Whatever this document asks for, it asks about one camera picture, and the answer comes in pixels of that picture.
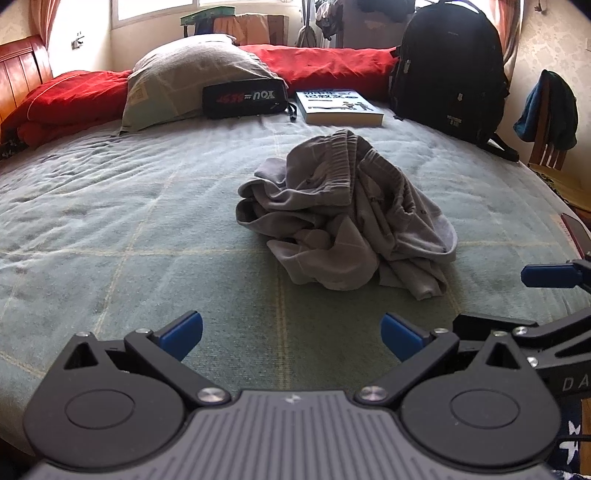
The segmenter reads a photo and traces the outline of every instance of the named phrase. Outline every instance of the plaid pattern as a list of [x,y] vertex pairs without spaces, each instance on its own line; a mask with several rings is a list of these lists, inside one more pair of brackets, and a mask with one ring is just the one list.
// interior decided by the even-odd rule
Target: plaid pattern
[[285,115],[118,127],[0,163],[0,435],[20,448],[23,409],[79,330],[121,338],[196,309],[203,340],[185,363],[234,392],[359,388],[395,364],[379,339],[386,311],[431,329],[459,312],[549,322],[589,305],[582,291],[520,282],[525,264],[576,256],[556,222],[567,206],[533,172],[391,113],[355,132],[459,237],[446,295],[421,302],[376,282],[295,286],[236,223],[236,190],[265,158],[336,128]]

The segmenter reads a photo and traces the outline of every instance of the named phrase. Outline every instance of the orange curtain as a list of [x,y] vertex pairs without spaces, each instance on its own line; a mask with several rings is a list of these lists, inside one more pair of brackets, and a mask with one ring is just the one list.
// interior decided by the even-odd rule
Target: orange curtain
[[51,28],[53,21],[56,19],[59,4],[60,0],[30,0],[31,18],[45,46],[49,44],[49,36],[51,35]]
[[521,35],[523,0],[489,0],[488,7],[490,21],[499,32],[505,60],[505,73],[510,81]]

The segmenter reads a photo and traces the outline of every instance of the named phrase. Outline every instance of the book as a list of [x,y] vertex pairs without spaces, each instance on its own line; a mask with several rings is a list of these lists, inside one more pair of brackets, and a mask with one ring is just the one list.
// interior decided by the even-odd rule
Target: book
[[384,113],[354,90],[307,90],[295,99],[310,125],[379,127]]

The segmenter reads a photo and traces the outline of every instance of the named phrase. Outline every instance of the folded red quilt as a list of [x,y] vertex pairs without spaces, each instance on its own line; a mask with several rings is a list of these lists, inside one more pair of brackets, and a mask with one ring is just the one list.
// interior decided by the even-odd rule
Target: folded red quilt
[[369,100],[388,100],[388,76],[398,59],[390,51],[365,48],[298,48],[244,45],[297,90],[351,89]]
[[32,90],[4,120],[1,141],[18,134],[35,148],[121,118],[130,74],[76,70],[57,76]]

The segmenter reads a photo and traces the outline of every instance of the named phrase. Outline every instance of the wallpaper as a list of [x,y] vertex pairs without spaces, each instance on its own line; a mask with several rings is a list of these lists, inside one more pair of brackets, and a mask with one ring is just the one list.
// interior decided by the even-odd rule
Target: wallpaper
[[541,0],[545,13],[534,11],[537,0],[525,0],[524,21],[517,61],[499,133],[521,160],[527,162],[532,144],[513,132],[525,99],[543,69],[558,73],[572,88],[579,111],[578,144],[566,155],[563,171],[576,174],[591,190],[591,21],[569,0]]
[[0,45],[31,35],[29,1],[15,0],[0,15]]

